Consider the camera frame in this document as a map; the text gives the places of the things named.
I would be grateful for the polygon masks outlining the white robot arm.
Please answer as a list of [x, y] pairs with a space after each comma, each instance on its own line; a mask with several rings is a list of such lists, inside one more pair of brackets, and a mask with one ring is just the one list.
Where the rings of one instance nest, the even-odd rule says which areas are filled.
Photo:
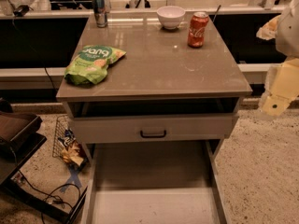
[[267, 71], [259, 103], [264, 114], [278, 117], [299, 96], [299, 0], [291, 0], [256, 36], [264, 40], [274, 38], [276, 50], [286, 56], [283, 63]]

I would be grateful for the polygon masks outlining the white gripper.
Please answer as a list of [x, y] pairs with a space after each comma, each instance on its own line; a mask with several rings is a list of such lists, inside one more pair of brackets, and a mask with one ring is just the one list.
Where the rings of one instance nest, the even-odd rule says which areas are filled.
[[[260, 27], [256, 36], [263, 40], [276, 37], [279, 15]], [[265, 119], [279, 117], [290, 105], [288, 99], [299, 95], [299, 59], [288, 58], [280, 65], [271, 66], [267, 72], [265, 92], [259, 102], [259, 111]]]

